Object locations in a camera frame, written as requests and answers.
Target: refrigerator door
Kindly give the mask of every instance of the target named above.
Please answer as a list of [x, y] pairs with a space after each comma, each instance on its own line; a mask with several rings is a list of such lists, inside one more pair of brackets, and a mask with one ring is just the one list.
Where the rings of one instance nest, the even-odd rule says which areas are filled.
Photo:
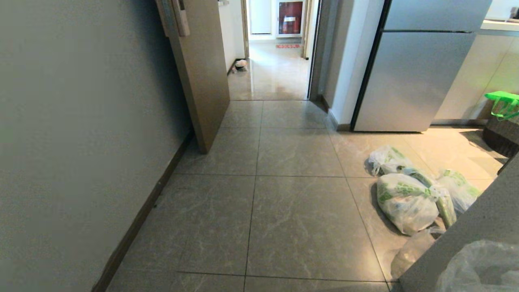
[[384, 30], [479, 30], [491, 0], [392, 0]]
[[473, 33], [383, 33], [353, 130], [427, 130], [474, 39]]

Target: plastic bag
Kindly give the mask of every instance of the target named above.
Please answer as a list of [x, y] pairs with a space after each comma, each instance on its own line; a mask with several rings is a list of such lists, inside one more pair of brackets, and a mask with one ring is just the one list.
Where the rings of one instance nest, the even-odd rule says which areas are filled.
[[373, 165], [371, 174], [377, 176], [380, 172], [383, 175], [396, 174], [399, 169], [412, 167], [413, 163], [396, 148], [385, 145], [373, 151], [368, 158], [368, 162]]
[[434, 188], [436, 190], [436, 193], [439, 194], [438, 201], [436, 201], [436, 206], [438, 207], [440, 216], [442, 216], [443, 218], [445, 227], [449, 228], [454, 224], [454, 222], [456, 222], [457, 216], [456, 212], [454, 211], [454, 204], [452, 202], [452, 198], [450, 197], [450, 193], [447, 188], [445, 188], [440, 183], [427, 176], [423, 171], [420, 171], [416, 168], [406, 167], [400, 169], [399, 173], [417, 179], [418, 181], [423, 183], [427, 188]]
[[391, 276], [400, 278], [432, 246], [435, 241], [432, 234], [444, 232], [439, 227], [431, 227], [413, 235], [391, 262]]
[[466, 245], [438, 278], [436, 291], [519, 291], [519, 246], [487, 240]]
[[480, 190], [467, 182], [461, 173], [452, 169], [442, 171], [438, 182], [449, 190], [454, 210], [459, 214], [465, 213], [481, 195]]
[[400, 232], [413, 235], [438, 216], [435, 189], [404, 174], [388, 174], [377, 181], [378, 205]]

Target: doormat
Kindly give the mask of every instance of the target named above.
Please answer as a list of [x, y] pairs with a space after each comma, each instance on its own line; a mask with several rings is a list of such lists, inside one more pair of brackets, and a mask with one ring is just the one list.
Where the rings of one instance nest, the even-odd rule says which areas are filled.
[[276, 48], [278, 49], [294, 49], [299, 48], [299, 45], [276, 45]]

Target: tiled floor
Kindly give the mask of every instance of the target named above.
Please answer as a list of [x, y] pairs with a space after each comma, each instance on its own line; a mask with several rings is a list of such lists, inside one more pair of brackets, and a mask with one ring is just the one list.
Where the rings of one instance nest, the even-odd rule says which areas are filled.
[[231, 99], [305, 100], [310, 61], [301, 58], [301, 50], [250, 42], [249, 70], [229, 75]]
[[369, 153], [391, 144], [482, 189], [504, 161], [477, 129], [328, 125], [311, 102], [232, 101], [210, 154], [193, 141], [109, 291], [398, 291], [391, 261], [409, 237], [378, 208]]

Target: countertop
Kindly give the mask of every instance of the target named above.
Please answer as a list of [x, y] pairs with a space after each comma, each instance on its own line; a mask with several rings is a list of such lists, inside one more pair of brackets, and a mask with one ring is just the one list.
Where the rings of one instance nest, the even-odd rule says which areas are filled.
[[519, 32], [519, 23], [483, 20], [482, 30], [515, 31]]

